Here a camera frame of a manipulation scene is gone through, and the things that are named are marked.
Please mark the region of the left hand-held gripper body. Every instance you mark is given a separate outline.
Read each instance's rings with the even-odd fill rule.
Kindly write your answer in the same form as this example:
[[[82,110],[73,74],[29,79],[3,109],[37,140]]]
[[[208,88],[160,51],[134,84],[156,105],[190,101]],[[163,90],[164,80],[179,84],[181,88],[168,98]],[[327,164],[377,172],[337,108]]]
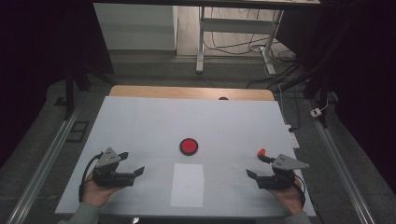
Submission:
[[[108,147],[99,161],[94,166],[92,172],[93,181],[100,187],[124,188],[134,184],[132,173],[121,174],[117,172],[121,160],[111,147]]]

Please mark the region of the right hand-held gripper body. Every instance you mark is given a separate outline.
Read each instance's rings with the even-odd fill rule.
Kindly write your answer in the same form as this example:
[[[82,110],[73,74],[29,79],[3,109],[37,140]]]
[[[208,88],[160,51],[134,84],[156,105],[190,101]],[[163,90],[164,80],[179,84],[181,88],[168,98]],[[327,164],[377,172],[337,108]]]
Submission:
[[[309,165],[302,161],[279,154],[271,163],[274,172],[271,176],[258,176],[256,182],[260,189],[289,189],[295,181],[295,170],[306,169]]]

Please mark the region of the small white paper sheet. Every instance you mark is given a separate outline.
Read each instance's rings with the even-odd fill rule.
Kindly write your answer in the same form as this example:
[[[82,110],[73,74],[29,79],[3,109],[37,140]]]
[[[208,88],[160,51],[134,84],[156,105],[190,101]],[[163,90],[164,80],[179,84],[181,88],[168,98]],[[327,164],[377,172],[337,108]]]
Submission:
[[[204,205],[205,176],[202,164],[176,163],[170,205],[198,208]]]

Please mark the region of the round red ink pad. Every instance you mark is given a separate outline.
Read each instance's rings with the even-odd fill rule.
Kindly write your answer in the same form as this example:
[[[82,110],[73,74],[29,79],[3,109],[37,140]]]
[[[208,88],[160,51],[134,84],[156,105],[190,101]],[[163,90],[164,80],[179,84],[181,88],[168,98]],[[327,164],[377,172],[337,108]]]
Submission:
[[[198,151],[198,142],[193,138],[185,138],[179,144],[179,150],[183,155],[191,156]]]

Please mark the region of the person's right hand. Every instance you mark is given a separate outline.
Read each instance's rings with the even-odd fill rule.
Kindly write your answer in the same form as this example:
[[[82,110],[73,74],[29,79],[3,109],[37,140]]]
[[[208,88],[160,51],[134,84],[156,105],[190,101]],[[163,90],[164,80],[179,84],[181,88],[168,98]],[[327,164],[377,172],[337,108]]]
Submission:
[[[282,207],[287,211],[290,216],[299,215],[303,212],[302,199],[300,195],[301,182],[298,178],[294,183],[298,188],[291,187],[289,189],[275,190],[269,189]]]

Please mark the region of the person's left hand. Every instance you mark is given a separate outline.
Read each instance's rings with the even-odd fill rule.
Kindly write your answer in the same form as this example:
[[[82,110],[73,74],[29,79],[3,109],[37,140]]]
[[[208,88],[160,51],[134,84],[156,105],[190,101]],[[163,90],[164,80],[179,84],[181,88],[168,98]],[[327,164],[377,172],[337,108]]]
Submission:
[[[100,208],[106,204],[113,193],[119,190],[120,188],[105,188],[98,186],[92,180],[92,174],[89,174],[83,183],[82,201]]]

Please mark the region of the large white table cover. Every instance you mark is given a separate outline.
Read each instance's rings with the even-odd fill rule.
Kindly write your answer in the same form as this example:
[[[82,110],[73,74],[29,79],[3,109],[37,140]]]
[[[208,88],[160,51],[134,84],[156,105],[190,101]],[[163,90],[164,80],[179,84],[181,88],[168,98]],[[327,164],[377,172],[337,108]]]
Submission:
[[[180,142],[193,138],[198,151],[186,156]],[[273,101],[186,100],[108,96],[100,108],[57,213],[78,207],[78,186],[88,161],[111,147],[128,152],[118,168],[131,173],[145,167],[131,187],[113,194],[105,214],[127,217],[283,217],[286,212],[268,191],[259,189],[246,169],[272,173],[257,153],[293,156],[290,135]],[[170,205],[176,163],[202,164],[202,207]]]

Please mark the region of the black floor socket plate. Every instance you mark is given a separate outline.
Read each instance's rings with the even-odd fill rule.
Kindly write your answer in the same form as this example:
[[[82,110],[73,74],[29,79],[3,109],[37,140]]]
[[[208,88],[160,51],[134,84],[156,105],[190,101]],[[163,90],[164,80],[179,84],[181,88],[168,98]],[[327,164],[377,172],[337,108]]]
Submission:
[[[75,121],[67,135],[66,141],[70,143],[80,143],[84,139],[88,127],[88,121]]]

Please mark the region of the black metal stand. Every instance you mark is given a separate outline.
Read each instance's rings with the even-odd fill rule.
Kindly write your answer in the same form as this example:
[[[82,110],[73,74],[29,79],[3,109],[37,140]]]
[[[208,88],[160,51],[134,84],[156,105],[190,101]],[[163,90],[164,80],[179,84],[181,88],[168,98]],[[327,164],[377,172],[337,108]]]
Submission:
[[[278,92],[288,90],[291,87],[302,83],[303,81],[308,81],[308,84],[303,90],[303,96],[305,99],[313,99],[315,95],[319,93],[318,109],[321,114],[316,117],[316,120],[322,125],[324,129],[327,129],[328,125],[326,121],[326,109],[329,105],[329,84],[325,68],[325,63],[319,63],[313,69],[306,71],[303,75],[300,75],[293,81],[281,86]]]
[[[88,63],[72,63],[65,76],[65,120],[70,119],[75,111],[74,85],[77,85],[80,91],[88,91],[92,87],[88,74],[98,77],[110,86],[117,84],[114,79],[109,77],[114,74],[112,63],[106,64],[103,68]]]

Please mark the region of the pale grey cabinet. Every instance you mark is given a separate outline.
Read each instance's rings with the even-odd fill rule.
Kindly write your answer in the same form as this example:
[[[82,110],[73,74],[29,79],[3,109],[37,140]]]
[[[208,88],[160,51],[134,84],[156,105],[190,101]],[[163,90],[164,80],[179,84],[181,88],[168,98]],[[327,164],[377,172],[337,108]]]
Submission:
[[[108,49],[177,49],[177,7],[105,3],[93,6]]]

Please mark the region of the dark curtain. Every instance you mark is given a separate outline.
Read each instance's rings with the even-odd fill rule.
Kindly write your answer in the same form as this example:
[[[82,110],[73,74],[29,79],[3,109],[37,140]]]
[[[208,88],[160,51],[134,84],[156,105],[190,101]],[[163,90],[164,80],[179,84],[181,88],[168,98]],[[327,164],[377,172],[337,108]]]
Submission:
[[[396,194],[396,0],[319,1],[285,11],[276,38],[311,70],[352,19],[324,72],[338,118]]]
[[[113,72],[94,0],[0,0],[0,168],[46,102],[50,85]]]

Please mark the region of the aluminium floor rail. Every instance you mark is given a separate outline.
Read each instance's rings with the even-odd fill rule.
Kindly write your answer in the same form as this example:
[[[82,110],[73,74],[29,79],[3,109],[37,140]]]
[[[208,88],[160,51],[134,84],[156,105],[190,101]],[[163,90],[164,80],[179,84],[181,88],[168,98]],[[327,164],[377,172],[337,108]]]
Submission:
[[[10,214],[6,224],[23,224],[27,215],[31,211],[31,208],[37,198],[39,191],[45,183],[50,170],[55,163],[68,133],[71,131],[73,124],[78,117],[83,103],[86,100],[86,93],[80,93],[75,101],[75,107],[72,110],[70,117],[64,120],[56,133],[55,137],[51,141],[46,153],[44,154],[42,160],[38,164],[35,172],[32,175],[28,185],[24,189],[21,197],[16,203],[12,213]]]
[[[331,133],[322,125],[318,118],[313,118],[311,115],[308,115],[308,117],[314,123],[314,126],[318,131],[321,141],[326,148],[329,158],[343,184],[344,190],[349,197],[360,223],[376,224],[375,217],[365,201],[358,185],[354,181],[352,174],[349,172],[347,164],[344,161],[338,146],[335,144]]]

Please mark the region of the white desk frame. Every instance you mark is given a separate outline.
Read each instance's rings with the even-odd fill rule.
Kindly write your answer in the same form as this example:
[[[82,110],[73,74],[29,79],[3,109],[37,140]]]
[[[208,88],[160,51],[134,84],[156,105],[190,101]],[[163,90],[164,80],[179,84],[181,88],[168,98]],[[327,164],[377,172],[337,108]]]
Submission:
[[[274,16],[269,21],[250,21],[239,19],[219,19],[207,18],[205,16],[205,8],[200,7],[199,17],[199,42],[197,50],[196,72],[201,74],[204,70],[204,35],[205,32],[215,33],[235,33],[235,34],[256,34],[267,35],[267,42],[264,47],[261,47],[261,55],[264,60],[264,66],[269,75],[274,75],[276,70],[270,59],[270,50],[278,25],[280,24],[283,11],[275,10]]]

